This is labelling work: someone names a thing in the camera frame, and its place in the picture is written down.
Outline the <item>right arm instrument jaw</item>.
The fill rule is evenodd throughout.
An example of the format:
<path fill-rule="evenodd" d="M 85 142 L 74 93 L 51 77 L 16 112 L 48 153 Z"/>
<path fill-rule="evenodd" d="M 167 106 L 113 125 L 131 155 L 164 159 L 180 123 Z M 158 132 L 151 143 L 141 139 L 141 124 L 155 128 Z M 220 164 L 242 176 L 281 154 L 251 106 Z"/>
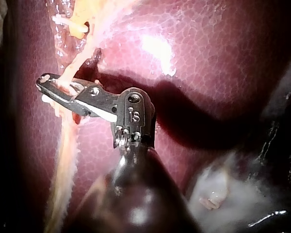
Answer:
<path fill-rule="evenodd" d="M 50 99 L 57 117 L 64 116 L 66 110 L 82 117 L 100 117 L 109 122 L 116 122 L 117 113 L 113 107 L 118 99 L 117 94 L 112 94 L 103 89 L 84 89 L 65 93 L 59 89 L 40 90 Z"/>
<path fill-rule="evenodd" d="M 105 91 L 99 83 L 77 78 L 66 82 L 60 79 L 60 75 L 52 73 L 42 74 L 36 80 L 36 86 L 41 93 L 63 107 L 111 105 L 117 99 L 116 94 Z"/>

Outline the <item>right arm instrument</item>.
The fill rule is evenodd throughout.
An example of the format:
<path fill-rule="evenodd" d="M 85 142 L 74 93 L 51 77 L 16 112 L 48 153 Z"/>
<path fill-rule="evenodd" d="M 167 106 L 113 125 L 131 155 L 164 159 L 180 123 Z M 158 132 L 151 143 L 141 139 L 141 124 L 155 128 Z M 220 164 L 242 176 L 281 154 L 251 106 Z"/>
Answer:
<path fill-rule="evenodd" d="M 113 147 L 121 155 L 139 145 L 154 147 L 156 111 L 145 91 L 136 87 L 126 89 L 113 108 L 117 113 L 116 122 L 111 123 Z"/>

